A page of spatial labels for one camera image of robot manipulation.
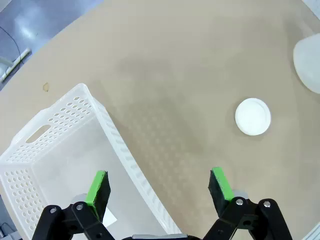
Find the translucent conical flask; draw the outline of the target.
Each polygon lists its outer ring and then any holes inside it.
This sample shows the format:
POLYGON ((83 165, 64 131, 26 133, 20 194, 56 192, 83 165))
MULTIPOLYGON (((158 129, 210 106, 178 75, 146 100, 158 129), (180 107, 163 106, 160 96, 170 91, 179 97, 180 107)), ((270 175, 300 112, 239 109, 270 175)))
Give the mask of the translucent conical flask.
POLYGON ((320 33, 296 43, 293 64, 301 82, 310 91, 320 94, 320 33))

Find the white round lid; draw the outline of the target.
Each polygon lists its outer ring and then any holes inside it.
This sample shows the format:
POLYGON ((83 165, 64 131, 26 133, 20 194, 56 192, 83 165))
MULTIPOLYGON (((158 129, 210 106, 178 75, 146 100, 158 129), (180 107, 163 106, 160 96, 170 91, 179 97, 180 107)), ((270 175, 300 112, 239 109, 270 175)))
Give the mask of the white round lid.
POLYGON ((237 127, 248 136, 258 136, 271 124, 271 112, 265 102, 258 98, 243 100, 235 110, 237 127))

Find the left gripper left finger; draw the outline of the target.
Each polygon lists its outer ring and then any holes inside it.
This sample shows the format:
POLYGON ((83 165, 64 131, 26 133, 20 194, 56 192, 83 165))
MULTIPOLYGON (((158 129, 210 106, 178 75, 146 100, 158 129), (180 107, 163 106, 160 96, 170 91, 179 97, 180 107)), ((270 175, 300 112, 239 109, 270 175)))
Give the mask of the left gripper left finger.
POLYGON ((108 172, 97 171, 84 201, 65 209, 58 205, 43 209, 31 240, 72 240, 77 234, 87 240, 115 240, 103 225, 110 193, 108 172))

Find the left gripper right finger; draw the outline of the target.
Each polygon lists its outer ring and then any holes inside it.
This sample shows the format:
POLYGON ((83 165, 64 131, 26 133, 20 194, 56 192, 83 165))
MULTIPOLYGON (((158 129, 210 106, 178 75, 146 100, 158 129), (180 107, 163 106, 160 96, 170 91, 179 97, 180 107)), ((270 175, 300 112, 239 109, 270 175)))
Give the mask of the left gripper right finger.
POLYGON ((221 167, 211 169, 208 189, 218 219, 202 240, 232 240, 237 230, 247 230, 253 240, 293 240, 277 202, 235 196, 221 167))

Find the white perforated plastic basket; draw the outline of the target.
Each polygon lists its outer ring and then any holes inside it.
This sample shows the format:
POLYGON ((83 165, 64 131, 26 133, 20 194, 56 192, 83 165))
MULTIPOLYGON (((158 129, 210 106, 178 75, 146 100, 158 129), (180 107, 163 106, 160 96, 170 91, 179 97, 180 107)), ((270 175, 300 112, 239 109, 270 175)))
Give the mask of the white perforated plastic basket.
POLYGON ((31 240, 43 209, 66 208, 107 171, 103 224, 116 240, 181 231, 132 156, 105 107, 80 83, 36 114, 0 155, 0 186, 18 232, 31 240))

